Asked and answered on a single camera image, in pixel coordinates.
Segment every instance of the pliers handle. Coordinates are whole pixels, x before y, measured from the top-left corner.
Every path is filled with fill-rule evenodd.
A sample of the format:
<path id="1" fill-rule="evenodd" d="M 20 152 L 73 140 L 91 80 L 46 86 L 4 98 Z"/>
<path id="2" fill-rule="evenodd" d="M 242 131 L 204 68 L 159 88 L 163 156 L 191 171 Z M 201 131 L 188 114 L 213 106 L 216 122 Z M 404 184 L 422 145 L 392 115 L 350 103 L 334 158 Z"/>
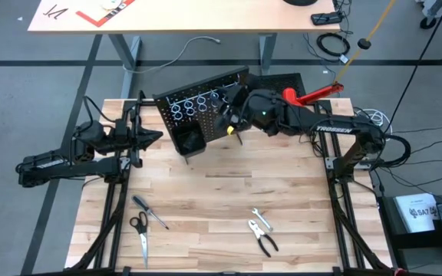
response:
<path id="1" fill-rule="evenodd" d="M 272 243 L 272 246 L 274 246 L 274 249 L 276 251 L 279 251 L 279 248 L 275 244 L 274 240 L 267 234 L 264 234 L 259 239 L 257 239 L 257 241 L 259 242 L 259 245 L 260 245 L 260 249 L 262 249 L 262 251 L 264 251 L 264 253 L 266 253 L 267 257 L 271 258 L 271 255 L 267 252 L 266 248 L 262 244 L 262 237 L 266 237 L 269 240 L 269 242 Z"/>

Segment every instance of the table leg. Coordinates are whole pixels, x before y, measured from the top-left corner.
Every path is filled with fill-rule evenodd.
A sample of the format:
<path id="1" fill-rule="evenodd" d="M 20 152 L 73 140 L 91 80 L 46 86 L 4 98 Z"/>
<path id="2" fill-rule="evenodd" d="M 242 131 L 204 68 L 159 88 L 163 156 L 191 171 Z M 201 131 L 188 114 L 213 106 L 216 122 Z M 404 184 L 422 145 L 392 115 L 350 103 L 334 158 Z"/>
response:
<path id="1" fill-rule="evenodd" d="M 108 37 L 112 41 L 115 51 L 119 54 L 119 58 L 124 63 L 125 68 L 131 71 L 136 71 L 136 61 L 139 58 L 141 37 L 134 37 L 130 48 L 127 46 L 127 42 L 122 34 L 109 34 Z M 121 99 L 132 97 L 136 75 L 137 74 L 135 73 L 125 71 L 122 92 L 120 92 Z"/>
<path id="2" fill-rule="evenodd" d="M 270 64 L 274 53 L 277 33 L 260 35 L 260 68 L 262 75 L 270 74 Z"/>

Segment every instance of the wooden desk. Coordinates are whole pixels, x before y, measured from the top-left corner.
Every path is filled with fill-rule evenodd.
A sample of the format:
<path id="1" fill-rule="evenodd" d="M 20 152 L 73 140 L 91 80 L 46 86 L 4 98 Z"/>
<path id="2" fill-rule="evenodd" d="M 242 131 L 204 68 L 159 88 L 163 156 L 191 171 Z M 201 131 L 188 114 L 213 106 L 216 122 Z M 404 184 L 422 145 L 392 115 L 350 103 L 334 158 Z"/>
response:
<path id="1" fill-rule="evenodd" d="M 111 119 L 118 118 L 123 104 L 106 100 L 103 111 Z M 332 100 L 332 109 L 352 114 L 349 99 Z M 145 128 L 162 130 L 164 135 L 141 152 L 144 168 L 131 170 L 118 271 L 124 266 L 143 270 L 139 235 L 129 226 L 129 219 L 139 212 L 132 195 L 143 196 L 170 227 L 167 231 L 150 218 L 149 271 L 330 272 L 340 265 L 324 163 L 309 144 L 282 134 L 269 138 L 253 129 L 242 133 L 243 146 L 235 136 L 213 141 L 205 153 L 189 158 L 187 165 L 175 151 L 156 107 L 141 107 L 141 117 Z M 354 142 L 353 136 L 339 139 L 343 153 Z M 367 172 L 355 176 L 370 185 Z M 377 256 L 391 265 L 374 195 L 349 185 L 359 232 Z M 78 261 L 97 237 L 106 194 L 107 184 L 100 181 L 84 188 L 66 266 Z M 250 212 L 253 207 L 274 228 L 271 236 L 279 252 L 265 242 L 272 258 L 260 250 L 247 224 L 249 219 L 258 221 Z"/>
<path id="2" fill-rule="evenodd" d="M 28 30 L 51 34 L 108 34 L 129 71 L 137 71 L 141 39 L 135 37 L 129 46 L 124 33 L 265 33 L 259 42 L 262 74 L 270 73 L 278 32 L 340 30 L 339 24 L 314 26 L 310 19 L 315 13 L 334 12 L 332 0 L 318 0 L 306 7 L 283 0 L 123 0 L 123 3 L 131 3 L 100 27 L 77 15 L 78 11 L 88 15 L 93 13 L 89 11 L 104 11 L 101 7 L 104 1 L 41 0 Z M 129 98 L 134 90 L 135 74 L 129 71 L 124 73 L 122 99 Z"/>

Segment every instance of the wrench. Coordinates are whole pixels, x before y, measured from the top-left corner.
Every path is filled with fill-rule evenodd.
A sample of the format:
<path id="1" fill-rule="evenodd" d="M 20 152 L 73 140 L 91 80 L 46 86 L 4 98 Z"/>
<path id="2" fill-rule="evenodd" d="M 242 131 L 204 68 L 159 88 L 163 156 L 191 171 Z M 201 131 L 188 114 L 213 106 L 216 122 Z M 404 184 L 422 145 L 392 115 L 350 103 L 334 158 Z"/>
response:
<path id="1" fill-rule="evenodd" d="M 266 225 L 269 232 L 272 232 L 272 230 L 274 230 L 274 228 L 272 228 L 272 226 L 266 221 L 266 219 L 263 218 L 262 215 L 260 215 L 259 210 L 257 208 L 254 208 L 252 210 L 252 213 L 256 214 L 259 217 L 259 219 L 264 223 L 264 225 Z"/>

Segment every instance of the floor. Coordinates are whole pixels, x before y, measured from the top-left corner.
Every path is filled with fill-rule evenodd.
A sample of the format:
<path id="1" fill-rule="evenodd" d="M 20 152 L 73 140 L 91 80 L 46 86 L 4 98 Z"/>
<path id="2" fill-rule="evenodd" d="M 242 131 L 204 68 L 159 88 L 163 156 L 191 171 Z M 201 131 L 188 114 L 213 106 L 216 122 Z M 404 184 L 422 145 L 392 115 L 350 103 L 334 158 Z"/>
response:
<path id="1" fill-rule="evenodd" d="M 357 49 L 357 40 L 368 35 L 387 4 L 385 0 L 353 1 L 349 18 L 349 30 L 354 32 L 349 38 L 351 53 Z M 57 149 L 61 145 L 84 73 L 84 66 L 9 66 L 11 62 L 8 61 L 86 61 L 94 40 L 94 36 L 90 35 L 29 34 L 26 28 L 37 5 L 38 0 L 28 0 L 24 4 L 17 0 L 0 0 L 0 61 L 3 61 L 0 62 L 0 274 L 3 275 L 20 273 L 48 188 L 45 185 L 23 189 L 17 184 L 14 167 L 25 156 Z M 345 85 L 345 92 L 341 96 L 350 97 L 357 107 L 379 109 L 390 116 L 414 69 L 411 64 L 419 57 L 432 32 L 419 29 L 421 19 L 421 8 L 413 0 L 398 1 L 373 37 L 373 47 L 358 60 L 376 62 L 368 63 L 370 65 L 361 62 L 352 66 L 341 80 Z M 222 44 L 193 42 L 182 57 L 183 60 L 253 61 L 258 58 L 256 34 L 206 35 L 221 39 Z M 173 59 L 192 37 L 191 34 L 144 35 L 140 59 L 151 61 L 151 64 Z M 126 38 L 130 43 L 132 36 Z M 315 39 L 316 35 L 311 34 L 310 42 L 313 45 Z M 302 34 L 280 34 L 274 58 L 315 60 L 308 53 Z M 442 25 L 424 58 L 442 59 Z M 109 39 L 103 37 L 97 60 L 117 59 Z M 387 62 L 389 60 L 397 62 L 390 65 Z M 158 94 L 238 67 L 168 67 L 140 75 L 137 88 L 144 90 L 147 95 Z M 333 71 L 341 69 L 340 66 L 329 68 Z M 250 69 L 259 72 L 256 65 L 250 66 Z M 319 65 L 277 65 L 271 69 L 271 74 L 295 72 L 301 73 L 307 91 L 322 87 L 332 80 L 331 72 Z M 119 97 L 123 75 L 124 72 L 118 66 L 93 67 L 86 95 L 99 105 L 103 99 Z M 78 122 L 85 120 L 82 110 Z M 442 66 L 418 68 L 393 127 L 395 130 L 442 127 Z M 403 136 L 417 149 L 442 140 L 442 130 Z M 384 158 L 393 158 L 400 150 L 400 147 L 390 143 Z M 442 143 L 414 155 L 411 160 L 429 159 L 442 159 Z M 385 172 L 378 172 L 386 188 L 386 196 L 421 192 L 401 186 Z M 411 182 L 425 182 L 442 177 L 442 163 L 402 166 L 395 172 Z M 422 188 L 441 195 L 442 181 Z M 63 268 L 80 193 L 79 182 L 60 182 L 34 273 L 59 271 Z M 414 271 L 442 274 L 442 251 L 411 251 L 407 253 L 407 259 L 410 267 L 426 264 Z"/>

